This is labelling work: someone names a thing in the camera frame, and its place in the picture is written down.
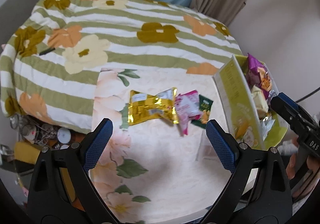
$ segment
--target purple wrapper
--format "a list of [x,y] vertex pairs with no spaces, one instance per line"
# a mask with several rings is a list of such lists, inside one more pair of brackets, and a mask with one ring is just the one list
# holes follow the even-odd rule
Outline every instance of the purple wrapper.
[[249,88],[252,89],[253,85],[256,85],[257,87],[262,89],[264,97],[268,99],[269,91],[266,91],[261,87],[261,77],[258,71],[258,68],[263,68],[266,72],[268,72],[267,68],[265,68],[265,66],[251,54],[248,54],[248,67],[249,71],[245,77],[249,85]]

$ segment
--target cardboard box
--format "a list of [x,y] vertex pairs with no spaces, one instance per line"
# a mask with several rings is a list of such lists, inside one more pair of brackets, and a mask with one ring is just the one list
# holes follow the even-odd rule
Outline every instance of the cardboard box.
[[[273,112],[272,118],[276,121],[266,139],[262,139],[258,113],[243,73],[247,68],[246,56],[233,55],[213,78],[219,91],[229,132],[254,149],[267,150],[279,144],[288,129],[288,124]],[[278,94],[269,70],[268,73],[272,80],[272,89]]]

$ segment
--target green snack packet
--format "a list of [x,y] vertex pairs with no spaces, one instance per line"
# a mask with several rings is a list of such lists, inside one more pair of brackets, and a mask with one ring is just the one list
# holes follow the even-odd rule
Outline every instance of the green snack packet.
[[191,124],[205,129],[209,121],[213,101],[202,95],[199,95],[199,101],[199,110],[201,110],[203,114],[198,120],[191,120]]

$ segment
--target screw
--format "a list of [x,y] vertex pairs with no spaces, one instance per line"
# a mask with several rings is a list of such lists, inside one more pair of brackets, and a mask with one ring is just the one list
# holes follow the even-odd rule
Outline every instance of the screw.
[[275,148],[275,147],[271,147],[271,148],[270,148],[270,151],[271,151],[272,153],[274,153],[274,154],[278,153],[278,149]]
[[246,150],[248,148],[248,145],[246,143],[240,143],[239,147],[243,150]]
[[42,152],[42,153],[45,153],[45,152],[47,152],[48,150],[49,150],[49,147],[42,147],[41,152]]
[[71,148],[78,148],[80,146],[80,144],[78,142],[74,142],[71,144]]

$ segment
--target hand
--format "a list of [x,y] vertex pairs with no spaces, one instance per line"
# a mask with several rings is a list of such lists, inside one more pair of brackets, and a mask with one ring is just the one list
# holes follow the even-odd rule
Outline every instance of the hand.
[[[292,143],[298,147],[299,144],[297,142],[297,138],[293,139],[292,140]],[[294,178],[295,176],[295,169],[294,169],[294,166],[296,164],[296,159],[297,159],[297,154],[293,154],[291,157],[290,157],[290,161],[289,161],[289,164],[287,166],[287,169],[286,169],[286,172],[287,172],[287,176],[288,178],[291,180]],[[308,159],[307,159],[307,166],[310,170],[312,170],[313,172],[316,172],[319,167],[320,167],[320,160],[319,159],[316,159],[312,156],[309,156]],[[293,195],[292,197],[293,198],[296,198],[300,195],[300,193],[305,189],[306,185],[308,185],[309,181],[307,181],[304,185],[302,185],[299,190],[297,190]],[[309,184],[308,188],[303,192],[303,194],[301,196],[305,196],[307,195],[309,192],[312,191],[312,189],[316,186],[316,184],[318,183],[318,178],[314,178],[312,183]]]

